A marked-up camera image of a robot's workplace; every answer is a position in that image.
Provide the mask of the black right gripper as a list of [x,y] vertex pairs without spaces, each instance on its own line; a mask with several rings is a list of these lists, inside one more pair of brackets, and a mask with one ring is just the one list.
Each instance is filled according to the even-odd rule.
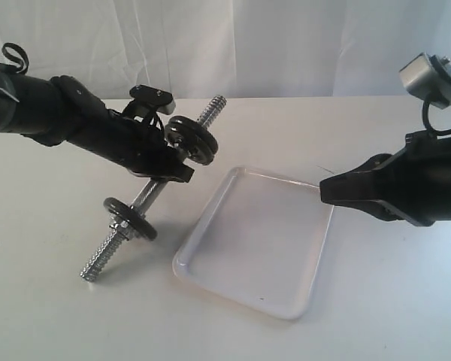
[[[319,190],[326,204],[386,222],[431,226],[451,221],[451,137],[410,133],[397,153],[374,155],[351,171],[321,180]],[[379,198],[381,205],[329,198]]]

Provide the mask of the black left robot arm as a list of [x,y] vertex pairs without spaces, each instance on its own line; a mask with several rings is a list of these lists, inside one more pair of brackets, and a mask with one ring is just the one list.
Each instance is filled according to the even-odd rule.
[[137,120],[108,108],[70,76],[43,80],[0,70],[0,133],[46,147],[66,141],[137,176],[186,183],[194,171],[167,144],[158,122],[153,110]]

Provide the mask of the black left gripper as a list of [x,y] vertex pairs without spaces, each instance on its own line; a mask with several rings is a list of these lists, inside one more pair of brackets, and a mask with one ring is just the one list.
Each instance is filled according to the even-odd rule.
[[136,177],[189,183],[195,172],[183,164],[192,158],[191,130],[166,129],[164,139],[158,128],[109,109],[103,117],[81,117],[66,141],[127,168]]

